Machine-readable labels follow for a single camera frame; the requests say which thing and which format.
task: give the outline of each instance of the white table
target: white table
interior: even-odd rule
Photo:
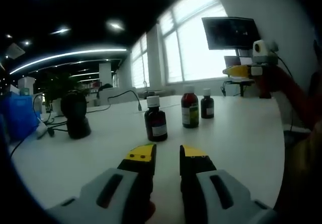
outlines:
[[[160,99],[169,137],[157,144],[151,195],[156,213],[148,223],[184,223],[179,175],[182,144],[207,152],[217,169],[226,170],[248,187],[252,198],[274,206],[284,171],[283,126],[275,99],[213,98],[215,118],[200,119],[195,129],[182,126],[180,96]],[[137,102],[128,102],[87,114],[92,134],[84,139],[73,140],[58,131],[54,138],[29,137],[13,160],[36,200],[49,208],[78,197],[84,184],[117,167],[132,148],[146,144],[147,107],[146,101],[141,103],[142,112],[138,112]]]

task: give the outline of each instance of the potted plant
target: potted plant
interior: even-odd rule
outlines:
[[[78,90],[85,96],[88,95],[88,89],[83,89],[81,83],[73,77],[70,77],[69,73],[52,74],[48,73],[47,80],[44,83],[45,86],[45,98],[47,103],[52,104],[53,112],[56,112],[58,116],[63,115],[60,109],[61,98],[72,90]]]

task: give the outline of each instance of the brown glass bottle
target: brown glass bottle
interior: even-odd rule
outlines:
[[[199,125],[199,101],[194,91],[193,86],[185,86],[185,93],[181,98],[182,124],[186,128]]]
[[[147,138],[153,142],[168,138],[166,114],[160,111],[159,96],[147,97],[147,110],[144,114]]]
[[[214,102],[210,97],[210,89],[203,89],[204,98],[201,99],[201,118],[214,117]]]

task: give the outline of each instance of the person's arm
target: person's arm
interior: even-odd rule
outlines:
[[[320,105],[322,105],[321,98],[308,99],[298,84],[277,66],[265,68],[263,76],[255,80],[258,87],[264,92],[282,91],[302,122],[309,129],[314,128],[321,117],[317,104],[317,102],[320,102]]]

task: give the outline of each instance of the white pillar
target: white pillar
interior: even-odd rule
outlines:
[[[22,88],[28,88],[29,95],[33,95],[34,94],[34,83],[35,83],[35,78],[23,77],[18,80],[18,89],[21,90]]]
[[[112,83],[112,72],[111,72],[111,63],[101,63],[100,64],[100,82],[102,86],[109,83]]]

